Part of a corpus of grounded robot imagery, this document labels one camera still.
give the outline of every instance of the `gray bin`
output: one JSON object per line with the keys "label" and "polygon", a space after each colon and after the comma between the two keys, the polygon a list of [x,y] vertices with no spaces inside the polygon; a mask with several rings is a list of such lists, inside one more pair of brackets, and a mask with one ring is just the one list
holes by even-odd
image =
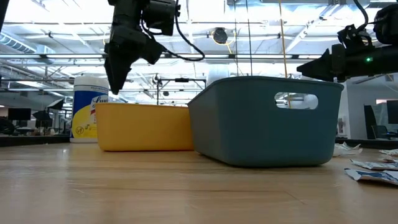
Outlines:
{"label": "gray bin", "polygon": [[[233,166],[315,166],[333,155],[343,85],[270,77],[215,81],[190,111],[195,150]],[[275,95],[318,97],[314,110],[278,108]]]}

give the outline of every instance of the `disinfecting wipes container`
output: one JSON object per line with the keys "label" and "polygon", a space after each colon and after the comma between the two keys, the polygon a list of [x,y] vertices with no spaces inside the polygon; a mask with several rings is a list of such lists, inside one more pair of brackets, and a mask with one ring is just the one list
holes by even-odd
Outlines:
{"label": "disinfecting wipes container", "polygon": [[108,81],[95,77],[76,77],[70,142],[97,142],[95,105],[108,102]]}

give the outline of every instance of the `ceiling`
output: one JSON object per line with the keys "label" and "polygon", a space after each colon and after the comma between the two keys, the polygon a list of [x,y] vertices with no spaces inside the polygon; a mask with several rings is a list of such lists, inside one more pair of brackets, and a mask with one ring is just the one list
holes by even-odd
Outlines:
{"label": "ceiling", "polygon": [[[206,54],[250,54],[279,55],[283,53],[280,27],[280,11],[278,1],[240,0],[236,5],[230,0],[181,0],[182,5],[179,23],[182,32],[199,49]],[[282,5],[284,19],[284,39],[286,54],[322,54],[325,49],[338,43],[336,33],[349,24],[361,25],[363,15],[353,4],[329,5],[329,0],[296,0],[282,1],[293,4]],[[361,0],[369,14],[370,21],[380,7],[395,1]],[[113,7],[106,0],[11,0],[6,14],[2,35],[23,43],[35,53],[46,52],[55,54],[103,54],[104,43],[109,41]],[[227,45],[218,45],[212,39],[216,27],[226,29],[229,35]],[[372,26],[368,32],[375,39]],[[189,45],[175,30],[171,37],[158,36],[157,40],[173,52],[179,54],[195,54]],[[0,44],[1,54],[21,54],[10,46]],[[32,72],[29,78],[67,79],[78,75],[89,75],[106,78],[102,66],[103,60],[58,58],[51,64],[26,59],[6,59],[17,68]],[[230,75],[265,75],[284,77],[283,60],[256,60],[252,65],[250,60],[237,59],[206,60],[204,62],[184,62],[180,59],[161,59],[156,65],[149,66],[144,60],[132,65],[132,70],[125,84],[125,89],[143,90],[155,88],[153,77],[161,78],[206,78],[212,73],[211,64],[227,64]],[[303,61],[288,60],[287,73],[299,78],[297,66]],[[27,72],[12,76],[12,72],[3,75],[11,78],[28,77]],[[68,82],[47,82],[49,88],[72,88]],[[198,90],[196,83],[172,83],[164,89]],[[169,96],[161,95],[161,102],[184,104],[196,95],[197,91],[173,92]],[[121,97],[130,102],[155,103],[155,92],[124,91]]]}

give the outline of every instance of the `wooden table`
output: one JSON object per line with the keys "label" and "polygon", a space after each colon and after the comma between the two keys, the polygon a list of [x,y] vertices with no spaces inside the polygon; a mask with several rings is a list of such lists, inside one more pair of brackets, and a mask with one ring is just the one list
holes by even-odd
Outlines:
{"label": "wooden table", "polygon": [[[376,159],[375,150],[357,157]],[[398,188],[356,182],[347,158],[239,169],[195,152],[92,144],[0,149],[0,220],[22,223],[396,223]]]}

